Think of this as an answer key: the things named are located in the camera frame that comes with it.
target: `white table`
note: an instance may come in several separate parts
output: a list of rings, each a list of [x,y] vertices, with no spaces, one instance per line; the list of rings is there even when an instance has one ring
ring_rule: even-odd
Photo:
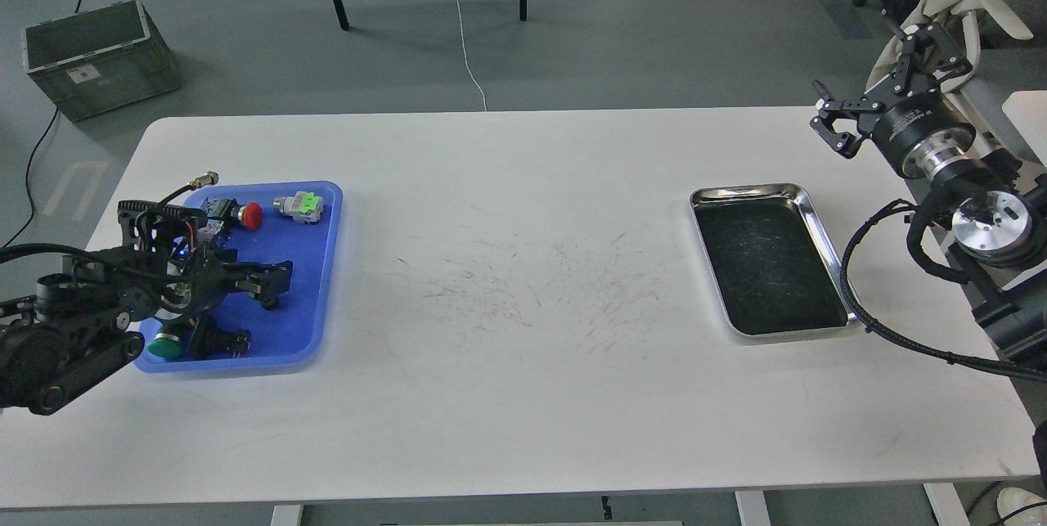
[[[1003,113],[1040,161],[1047,161],[1047,90],[1011,93],[1003,104]]]
[[[743,490],[1038,473],[1006,379],[861,331],[729,332],[688,197],[796,182],[837,248],[905,185],[809,108],[171,118],[117,199],[204,170],[346,193],[317,356],[298,373],[127,368],[54,416],[0,415],[0,507]],[[853,265],[868,309],[990,356],[900,220]]]

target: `white shoe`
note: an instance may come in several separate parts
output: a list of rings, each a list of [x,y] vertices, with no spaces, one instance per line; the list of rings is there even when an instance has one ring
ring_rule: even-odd
[[[1005,487],[996,499],[996,510],[1000,518],[1029,504],[1047,502],[1032,491],[1018,487]],[[1004,522],[1004,526],[1047,526],[1047,506],[1034,507]]]

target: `blue tray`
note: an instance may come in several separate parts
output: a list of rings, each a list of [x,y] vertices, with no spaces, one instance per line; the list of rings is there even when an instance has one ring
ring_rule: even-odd
[[[298,191],[310,191],[324,197],[324,217],[318,223],[294,223],[291,218],[272,209],[274,198],[292,196]],[[147,373],[266,368],[276,372],[280,367],[306,360],[324,337],[331,266],[341,216],[341,189],[326,180],[207,187],[190,195],[183,204],[198,207],[211,197],[262,205],[265,212],[262,227],[254,232],[236,227],[226,247],[239,249],[238,260],[241,262],[275,264],[293,261],[291,288],[280,295],[280,306],[272,311],[262,309],[245,293],[233,293],[210,312],[224,330],[242,328],[251,332],[251,347],[239,358],[223,352],[206,360],[195,360],[187,355],[164,360],[147,351],[135,359],[135,365]],[[148,343],[159,328],[156,320],[146,320],[138,331]]]

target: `gray storage bin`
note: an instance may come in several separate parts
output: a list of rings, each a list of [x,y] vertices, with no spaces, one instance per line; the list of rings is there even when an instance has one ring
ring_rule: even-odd
[[[22,61],[29,78],[72,122],[182,85],[174,54],[136,1],[26,28]]]

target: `metal tray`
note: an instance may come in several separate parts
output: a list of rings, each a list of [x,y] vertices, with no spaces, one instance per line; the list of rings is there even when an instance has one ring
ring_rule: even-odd
[[[796,184],[701,189],[698,236],[732,329],[774,337],[861,325],[844,302],[840,260]]]

